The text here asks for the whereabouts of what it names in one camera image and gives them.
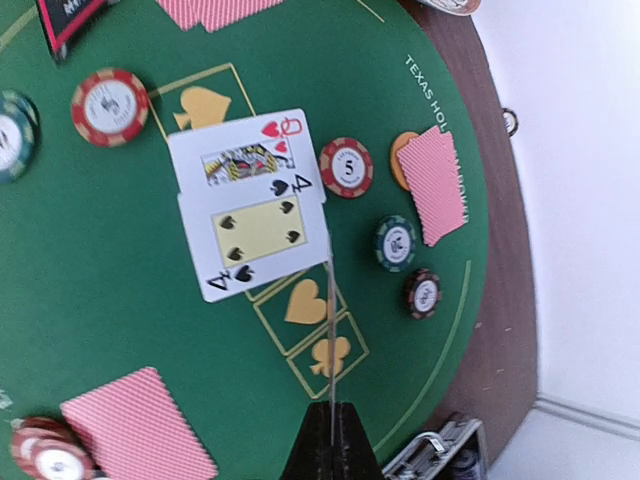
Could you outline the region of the green twenty chips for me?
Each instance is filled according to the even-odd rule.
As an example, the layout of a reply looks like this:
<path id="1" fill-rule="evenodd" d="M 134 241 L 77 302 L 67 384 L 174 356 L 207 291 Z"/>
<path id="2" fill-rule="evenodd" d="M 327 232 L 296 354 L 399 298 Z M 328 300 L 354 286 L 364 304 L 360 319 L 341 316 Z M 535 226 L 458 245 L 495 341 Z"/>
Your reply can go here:
<path id="1" fill-rule="evenodd" d="M 413 261 L 417 235 L 412 224 L 401 215 L 389 215 L 378 224 L 373 248 L 380 265 L 391 273 L 404 271 Z"/>

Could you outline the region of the queen of hearts card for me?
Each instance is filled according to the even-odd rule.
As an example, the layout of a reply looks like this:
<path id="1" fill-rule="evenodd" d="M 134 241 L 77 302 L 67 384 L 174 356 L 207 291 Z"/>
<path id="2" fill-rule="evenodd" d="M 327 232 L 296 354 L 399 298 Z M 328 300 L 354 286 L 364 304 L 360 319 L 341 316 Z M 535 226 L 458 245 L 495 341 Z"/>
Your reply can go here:
<path id="1" fill-rule="evenodd" d="M 179 188 L 195 192 L 283 173 L 320 181 L 310 129 L 301 109 L 273 112 L 171 134 Z"/>

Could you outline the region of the red five chips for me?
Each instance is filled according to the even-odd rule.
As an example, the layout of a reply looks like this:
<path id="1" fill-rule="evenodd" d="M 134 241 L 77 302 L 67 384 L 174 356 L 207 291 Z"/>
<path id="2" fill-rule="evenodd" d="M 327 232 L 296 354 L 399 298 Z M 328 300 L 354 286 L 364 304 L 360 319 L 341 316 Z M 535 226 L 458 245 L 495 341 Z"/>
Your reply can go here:
<path id="1" fill-rule="evenodd" d="M 342 198 L 361 197 L 372 186 L 372 157 L 368 149 L 354 138 L 332 140 L 321 150 L 318 162 L 323 184 Z"/>
<path id="2" fill-rule="evenodd" d="M 48 417 L 28 417 L 13 428 L 9 453 L 33 479 L 93 479 L 95 464 L 74 434 Z"/>
<path id="3" fill-rule="evenodd" d="M 118 147 L 138 136 L 150 111 L 148 93 L 133 73 L 105 68 L 77 86 L 71 99 L 74 127 L 87 142 Z"/>

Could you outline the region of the four of spades card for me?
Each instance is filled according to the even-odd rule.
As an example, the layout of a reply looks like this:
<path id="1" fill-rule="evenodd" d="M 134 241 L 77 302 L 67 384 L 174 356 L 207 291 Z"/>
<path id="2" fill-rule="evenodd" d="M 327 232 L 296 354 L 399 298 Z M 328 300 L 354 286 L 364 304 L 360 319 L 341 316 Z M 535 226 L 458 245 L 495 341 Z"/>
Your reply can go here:
<path id="1" fill-rule="evenodd" d="M 208 303 L 328 259 L 321 185 L 309 175 L 276 174 L 181 192 L 178 204 Z"/>

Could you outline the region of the dealt red-backed card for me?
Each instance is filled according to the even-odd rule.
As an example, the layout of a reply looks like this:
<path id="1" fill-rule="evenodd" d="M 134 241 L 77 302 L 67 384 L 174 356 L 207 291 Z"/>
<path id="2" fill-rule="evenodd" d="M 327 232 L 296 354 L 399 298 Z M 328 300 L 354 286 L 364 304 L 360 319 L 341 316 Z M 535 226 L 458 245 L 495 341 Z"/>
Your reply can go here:
<path id="1" fill-rule="evenodd" d="M 235 22 L 283 3 L 283 0 L 201 0 L 206 1 L 205 14 L 211 18 L 227 14 Z"/>

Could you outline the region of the orange big blind button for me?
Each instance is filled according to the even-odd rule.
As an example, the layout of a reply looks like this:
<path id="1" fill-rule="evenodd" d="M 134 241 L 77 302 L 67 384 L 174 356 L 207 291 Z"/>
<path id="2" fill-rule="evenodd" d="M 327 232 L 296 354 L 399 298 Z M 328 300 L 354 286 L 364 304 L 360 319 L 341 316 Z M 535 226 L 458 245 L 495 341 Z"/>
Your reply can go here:
<path id="1" fill-rule="evenodd" d="M 396 183 L 405 191 L 409 191 L 410 186 L 405 175 L 404 164 L 400 153 L 409 145 L 411 140 L 418 136 L 419 134 L 417 132 L 405 131 L 395 138 L 390 148 L 389 163 L 392 176 Z"/>

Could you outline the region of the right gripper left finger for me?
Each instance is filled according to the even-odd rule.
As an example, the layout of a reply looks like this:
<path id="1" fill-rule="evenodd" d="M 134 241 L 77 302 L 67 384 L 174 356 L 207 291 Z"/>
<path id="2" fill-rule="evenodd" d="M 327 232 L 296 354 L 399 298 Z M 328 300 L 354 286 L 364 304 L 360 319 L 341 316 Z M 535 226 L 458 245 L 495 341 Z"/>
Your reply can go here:
<path id="1" fill-rule="evenodd" d="M 328 401 L 312 402 L 304 415 L 283 480 L 332 478 L 331 408 Z"/>

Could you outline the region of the hundred chips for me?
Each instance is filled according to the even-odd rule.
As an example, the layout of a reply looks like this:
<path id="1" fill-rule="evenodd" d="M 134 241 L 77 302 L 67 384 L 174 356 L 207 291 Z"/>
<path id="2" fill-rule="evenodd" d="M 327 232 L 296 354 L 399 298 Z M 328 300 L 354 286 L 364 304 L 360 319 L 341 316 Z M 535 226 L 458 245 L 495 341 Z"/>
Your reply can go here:
<path id="1" fill-rule="evenodd" d="M 416 320 L 424 320 L 435 314 L 442 298 L 439 277 L 427 268 L 413 271 L 404 285 L 406 306 Z"/>

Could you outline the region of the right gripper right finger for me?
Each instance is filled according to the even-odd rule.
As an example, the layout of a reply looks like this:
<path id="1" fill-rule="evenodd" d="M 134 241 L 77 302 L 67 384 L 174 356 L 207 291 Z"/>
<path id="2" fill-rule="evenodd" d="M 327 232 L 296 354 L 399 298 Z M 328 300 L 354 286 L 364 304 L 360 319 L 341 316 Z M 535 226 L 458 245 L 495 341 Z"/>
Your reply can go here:
<path id="1" fill-rule="evenodd" d="M 334 405 L 332 430 L 332 478 L 338 480 L 383 480 L 366 431 L 355 406 Z"/>

